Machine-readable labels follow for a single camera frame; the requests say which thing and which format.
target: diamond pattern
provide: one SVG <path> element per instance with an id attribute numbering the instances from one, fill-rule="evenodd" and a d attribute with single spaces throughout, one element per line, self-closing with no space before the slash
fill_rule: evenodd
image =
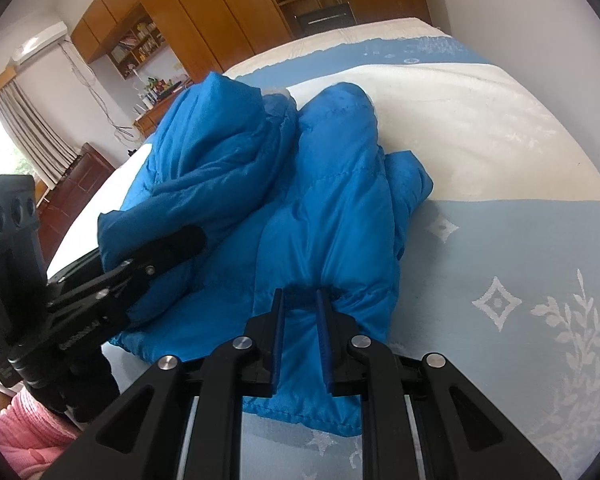
<path id="1" fill-rule="evenodd" d="M 504 322 L 509 317 L 522 300 L 512 295 L 502 284 L 497 276 L 493 277 L 493 282 L 484 295 L 472 303 L 483 311 L 498 327 L 498 332 L 502 332 Z"/>
<path id="2" fill-rule="evenodd" d="M 426 229 L 431 234 L 440 238 L 442 243 L 446 243 L 446 239 L 449 238 L 451 233 L 458 231 L 459 227 L 439 214 L 438 218 L 436 218 Z"/>

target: air conditioner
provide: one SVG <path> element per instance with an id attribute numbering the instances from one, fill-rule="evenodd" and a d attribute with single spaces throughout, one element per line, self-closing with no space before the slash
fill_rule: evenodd
<path id="1" fill-rule="evenodd" d="M 46 46 L 62 40 L 67 34 L 64 22 L 57 22 L 25 41 L 11 56 L 11 65 L 19 66 Z"/>

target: bookshelf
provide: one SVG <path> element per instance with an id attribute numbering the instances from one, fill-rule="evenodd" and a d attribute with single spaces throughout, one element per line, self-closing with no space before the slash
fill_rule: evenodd
<path id="1" fill-rule="evenodd" d="M 143 16 L 118 40 L 108 53 L 124 79 L 146 64 L 167 45 L 164 36 L 148 15 Z"/>

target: blue puffer jacket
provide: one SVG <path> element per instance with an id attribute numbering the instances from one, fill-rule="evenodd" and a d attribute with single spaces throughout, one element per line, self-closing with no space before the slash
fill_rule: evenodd
<path id="1" fill-rule="evenodd" d="M 337 288 L 336 310 L 384 340 L 398 296 L 410 215 L 432 182 L 411 152 L 385 156 L 366 94 L 323 90 L 300 111 L 281 94 L 211 74 L 181 95 L 123 211 L 101 215 L 104 266 L 195 224 L 205 253 L 158 278 L 114 343 L 154 362 L 208 355 L 268 312 L 277 287 Z M 359 400 L 322 382 L 311 295 L 286 304 L 282 372 L 272 399 L 248 412 L 344 436 L 360 433 Z"/>

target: wooden dresser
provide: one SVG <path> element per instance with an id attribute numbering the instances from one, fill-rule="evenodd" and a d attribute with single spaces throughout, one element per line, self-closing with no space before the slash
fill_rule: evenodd
<path id="1" fill-rule="evenodd" d="M 145 113 L 142 117 L 138 117 L 136 119 L 134 126 L 144 136 L 145 139 L 150 136 L 158 127 L 158 124 L 160 124 L 160 121 L 169 111 L 171 104 L 175 101 L 176 97 L 180 95 L 181 91 L 182 90 L 178 90 L 174 92 L 169 97 L 163 99 L 153 108 L 151 108 L 151 110 Z"/>
<path id="2" fill-rule="evenodd" d="M 56 187 L 38 205 L 40 247 L 48 265 L 64 235 L 114 168 L 90 144 L 85 144 Z"/>

